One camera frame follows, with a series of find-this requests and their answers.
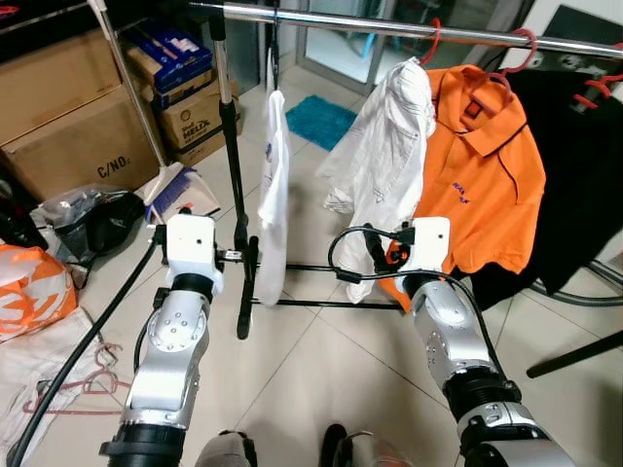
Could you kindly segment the blue carton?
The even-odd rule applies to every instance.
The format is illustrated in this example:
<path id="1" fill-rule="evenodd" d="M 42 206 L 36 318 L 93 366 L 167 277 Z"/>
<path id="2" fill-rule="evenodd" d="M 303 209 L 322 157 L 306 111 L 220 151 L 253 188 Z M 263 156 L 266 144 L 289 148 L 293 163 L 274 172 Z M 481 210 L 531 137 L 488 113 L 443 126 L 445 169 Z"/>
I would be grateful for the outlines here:
<path id="1" fill-rule="evenodd" d="M 213 52 L 186 32 L 146 19 L 122 32 L 130 67 L 144 84 L 169 93 L 213 70 Z"/>

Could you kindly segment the plain cardboard box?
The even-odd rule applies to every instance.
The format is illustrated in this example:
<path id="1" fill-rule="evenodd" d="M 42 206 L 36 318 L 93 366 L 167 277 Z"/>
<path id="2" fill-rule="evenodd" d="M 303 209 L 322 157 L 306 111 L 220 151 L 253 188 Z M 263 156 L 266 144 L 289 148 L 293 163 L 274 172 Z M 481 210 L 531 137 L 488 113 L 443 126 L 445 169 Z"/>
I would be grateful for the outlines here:
<path id="1" fill-rule="evenodd" d="M 0 65 L 0 144 L 86 105 L 121 83 L 105 35 L 91 31 Z"/>

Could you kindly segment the Helix cardboard box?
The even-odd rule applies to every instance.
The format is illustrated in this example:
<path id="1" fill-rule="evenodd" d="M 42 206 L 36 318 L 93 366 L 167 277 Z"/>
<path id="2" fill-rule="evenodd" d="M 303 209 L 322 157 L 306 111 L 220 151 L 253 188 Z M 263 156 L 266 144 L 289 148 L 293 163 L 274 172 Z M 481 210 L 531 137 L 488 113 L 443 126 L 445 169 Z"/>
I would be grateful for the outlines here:
<path id="1" fill-rule="evenodd" d="M 157 111 L 165 149 L 171 153 L 190 150 L 221 128 L 221 86 L 218 80 L 195 90 L 181 101 Z"/>

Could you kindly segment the white T-shirt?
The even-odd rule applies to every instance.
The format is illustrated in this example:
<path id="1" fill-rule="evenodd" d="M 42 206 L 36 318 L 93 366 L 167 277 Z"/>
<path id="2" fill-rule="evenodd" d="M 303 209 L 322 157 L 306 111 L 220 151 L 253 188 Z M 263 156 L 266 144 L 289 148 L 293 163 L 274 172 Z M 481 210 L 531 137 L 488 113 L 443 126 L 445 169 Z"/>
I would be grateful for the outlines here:
<path id="1" fill-rule="evenodd" d="M 266 120 L 266 152 L 261 183 L 261 204 L 257 208 L 261 221 L 258 252 L 261 253 L 255 271 L 254 298 L 273 306 L 283 294 L 286 276 L 286 246 L 288 246 L 289 169 L 292 151 L 289 148 L 288 127 L 283 106 L 285 96 L 277 88 L 277 56 L 267 53 L 266 90 L 264 105 Z"/>

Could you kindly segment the orange polo shirt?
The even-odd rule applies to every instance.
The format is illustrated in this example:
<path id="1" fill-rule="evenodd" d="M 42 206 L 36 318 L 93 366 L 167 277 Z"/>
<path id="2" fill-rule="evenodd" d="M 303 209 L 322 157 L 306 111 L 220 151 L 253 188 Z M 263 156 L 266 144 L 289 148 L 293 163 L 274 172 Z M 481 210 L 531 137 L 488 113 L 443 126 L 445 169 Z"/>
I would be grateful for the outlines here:
<path id="1" fill-rule="evenodd" d="M 427 72 L 435 125 L 411 215 L 450 221 L 445 274 L 468 274 L 480 307 L 510 298 L 487 280 L 516 277 L 532 258 L 546 170 L 520 98 L 475 65 Z"/>

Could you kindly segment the steel and black clothes rack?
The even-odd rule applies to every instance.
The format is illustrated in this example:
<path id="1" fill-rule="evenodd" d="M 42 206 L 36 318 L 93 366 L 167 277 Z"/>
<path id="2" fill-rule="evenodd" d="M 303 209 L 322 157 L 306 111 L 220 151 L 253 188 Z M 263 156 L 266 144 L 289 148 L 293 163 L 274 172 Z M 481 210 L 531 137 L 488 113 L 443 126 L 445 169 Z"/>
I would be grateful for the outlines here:
<path id="1" fill-rule="evenodd" d="M 227 19 L 244 19 L 250 22 L 268 23 L 272 21 L 272 10 L 267 5 L 250 5 L 243 3 L 227 3 L 226 0 L 186 0 L 188 12 L 202 13 L 209 26 L 209 35 L 212 37 L 215 52 L 215 71 L 218 74 L 219 85 L 226 88 L 230 84 L 228 77 L 228 48 L 226 44 Z M 365 32 L 365 34 L 379 34 L 395 37 L 432 37 L 433 27 L 430 25 L 413 25 L 393 21 L 393 19 L 349 17 L 348 15 L 330 15 L 326 13 L 298 12 L 298 10 L 277 10 L 277 22 L 288 25 L 330 28 L 347 32 Z M 472 30 L 472 28 L 453 28 L 442 26 L 441 41 L 444 43 L 463 43 L 487 46 L 487 48 L 521 48 L 526 49 L 526 37 L 518 34 L 504 34 L 504 32 Z M 583 41 L 560 39 L 560 37 L 535 37 L 538 50 L 557 51 L 562 54 L 577 54 L 577 56 L 591 56 L 604 59 L 623 59 L 622 46 L 606 46 Z M 243 268 L 243 285 L 241 285 L 241 302 L 238 306 L 237 337 L 245 340 L 252 329 L 252 308 L 258 305 L 254 298 L 255 269 L 258 267 L 258 249 L 255 239 L 248 232 L 248 217 L 244 203 L 245 192 L 241 179 L 240 161 L 238 155 L 238 131 L 235 124 L 237 106 L 230 90 L 223 90 L 219 103 L 219 116 L 224 120 L 223 134 L 226 143 L 227 161 L 230 165 L 230 182 L 235 204 L 236 223 L 233 239 L 233 249 L 246 249 L 246 263 L 240 264 Z"/>

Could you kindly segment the black plastic bag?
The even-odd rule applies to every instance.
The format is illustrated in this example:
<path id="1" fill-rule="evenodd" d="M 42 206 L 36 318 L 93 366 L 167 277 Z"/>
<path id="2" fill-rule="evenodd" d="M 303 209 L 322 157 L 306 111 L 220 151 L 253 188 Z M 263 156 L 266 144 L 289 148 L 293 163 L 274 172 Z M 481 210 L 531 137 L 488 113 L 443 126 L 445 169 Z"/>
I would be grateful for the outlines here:
<path id="1" fill-rule="evenodd" d="M 128 240 L 146 213 L 140 196 L 111 184 L 88 184 L 43 201 L 32 221 L 59 261 L 88 266 Z"/>

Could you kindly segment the robot left leg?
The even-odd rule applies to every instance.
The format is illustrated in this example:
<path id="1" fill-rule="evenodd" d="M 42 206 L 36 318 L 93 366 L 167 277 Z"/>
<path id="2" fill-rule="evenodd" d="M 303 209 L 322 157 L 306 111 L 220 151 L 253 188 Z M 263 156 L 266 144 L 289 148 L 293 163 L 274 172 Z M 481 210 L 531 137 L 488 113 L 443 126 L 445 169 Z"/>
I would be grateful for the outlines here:
<path id="1" fill-rule="evenodd" d="M 254 441 L 244 432 L 222 431 L 205 442 L 195 467 L 258 467 Z"/>

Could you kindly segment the black clothes hanger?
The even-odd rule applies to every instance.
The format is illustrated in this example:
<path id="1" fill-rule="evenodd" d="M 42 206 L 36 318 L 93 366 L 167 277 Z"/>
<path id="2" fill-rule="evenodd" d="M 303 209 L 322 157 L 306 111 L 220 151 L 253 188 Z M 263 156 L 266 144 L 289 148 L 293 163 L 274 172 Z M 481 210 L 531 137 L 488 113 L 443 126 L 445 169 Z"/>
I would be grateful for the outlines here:
<path id="1" fill-rule="evenodd" d="M 264 92 L 271 94 L 279 86 L 279 22 L 277 22 L 277 10 L 280 8 L 280 0 L 266 0 L 266 5 L 272 10 L 273 18 L 264 26 Z"/>

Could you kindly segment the black shirt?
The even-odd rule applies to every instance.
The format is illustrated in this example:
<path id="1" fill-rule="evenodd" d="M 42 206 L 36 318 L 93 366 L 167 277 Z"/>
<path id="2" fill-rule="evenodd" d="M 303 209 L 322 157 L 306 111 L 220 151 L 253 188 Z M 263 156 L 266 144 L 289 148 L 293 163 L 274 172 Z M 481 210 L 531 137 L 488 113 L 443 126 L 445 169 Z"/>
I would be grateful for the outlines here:
<path id="1" fill-rule="evenodd" d="M 470 275 L 481 307 L 510 299 L 541 281 L 549 292 L 605 249 L 622 228 L 623 103 L 595 98 L 575 111 L 575 97 L 588 90 L 589 75 L 526 70 L 510 85 L 527 113 L 546 183 L 529 263 L 520 274 L 490 264 Z"/>

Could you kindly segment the orange plastic bag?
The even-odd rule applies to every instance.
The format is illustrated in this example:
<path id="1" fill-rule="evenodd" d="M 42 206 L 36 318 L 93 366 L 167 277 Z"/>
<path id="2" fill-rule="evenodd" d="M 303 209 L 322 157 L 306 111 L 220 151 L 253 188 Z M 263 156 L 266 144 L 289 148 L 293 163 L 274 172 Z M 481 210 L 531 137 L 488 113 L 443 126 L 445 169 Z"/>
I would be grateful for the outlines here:
<path id="1" fill-rule="evenodd" d="M 77 307 L 74 280 L 53 255 L 0 244 L 0 342 L 44 329 Z"/>

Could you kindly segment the black metal bar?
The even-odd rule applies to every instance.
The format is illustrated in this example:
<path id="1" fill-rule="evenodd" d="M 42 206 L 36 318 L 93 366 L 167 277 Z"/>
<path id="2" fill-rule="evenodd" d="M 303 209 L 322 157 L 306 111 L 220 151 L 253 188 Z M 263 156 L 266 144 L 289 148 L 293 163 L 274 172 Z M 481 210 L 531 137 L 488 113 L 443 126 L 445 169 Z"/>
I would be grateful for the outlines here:
<path id="1" fill-rule="evenodd" d="M 529 378 L 543 377 L 543 375 L 551 374 L 553 371 L 568 368 L 568 366 L 577 364 L 577 362 L 582 362 L 587 359 L 592 359 L 592 357 L 597 355 L 605 354 L 605 352 L 613 350 L 613 348 L 622 346 L 622 343 L 623 333 L 622 331 L 618 331 L 618 333 L 609 335 L 609 337 L 589 342 L 588 345 L 575 348 L 573 351 L 566 352 L 566 354 L 552 357 L 552 359 L 547 361 L 538 362 L 538 364 L 526 370 L 526 375 Z"/>

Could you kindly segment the white cloth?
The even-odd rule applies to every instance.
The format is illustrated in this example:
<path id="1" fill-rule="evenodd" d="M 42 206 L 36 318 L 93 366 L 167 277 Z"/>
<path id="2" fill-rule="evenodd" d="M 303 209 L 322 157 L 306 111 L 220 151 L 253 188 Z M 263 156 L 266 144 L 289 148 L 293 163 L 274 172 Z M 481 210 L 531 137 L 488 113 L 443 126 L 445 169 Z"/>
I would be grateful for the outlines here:
<path id="1" fill-rule="evenodd" d="M 28 400 L 40 399 L 51 381 L 68 360 L 81 338 L 92 326 L 90 315 L 84 308 L 77 308 L 71 315 L 43 330 L 22 335 L 0 343 L 0 466 L 8 464 L 12 449 L 25 431 L 31 414 L 23 413 L 21 408 Z M 90 343 L 84 354 L 76 362 L 74 370 L 68 374 L 66 382 L 87 377 L 96 370 L 94 353 L 102 347 L 100 338 Z M 74 401 L 66 393 L 58 393 L 51 404 L 55 408 L 72 410 L 80 388 L 75 388 Z M 34 439 L 27 446 L 25 463 L 30 463 L 34 450 L 39 444 L 56 414 L 45 414 Z"/>

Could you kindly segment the teal floor mat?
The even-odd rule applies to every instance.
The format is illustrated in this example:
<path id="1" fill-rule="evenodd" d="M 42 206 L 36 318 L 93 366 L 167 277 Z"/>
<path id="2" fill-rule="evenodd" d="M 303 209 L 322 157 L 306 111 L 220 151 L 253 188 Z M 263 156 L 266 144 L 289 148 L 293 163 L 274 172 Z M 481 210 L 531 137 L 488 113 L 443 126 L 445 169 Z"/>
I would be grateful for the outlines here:
<path id="1" fill-rule="evenodd" d="M 356 119 L 356 113 L 320 96 L 308 96 L 285 112 L 290 132 L 331 151 Z"/>

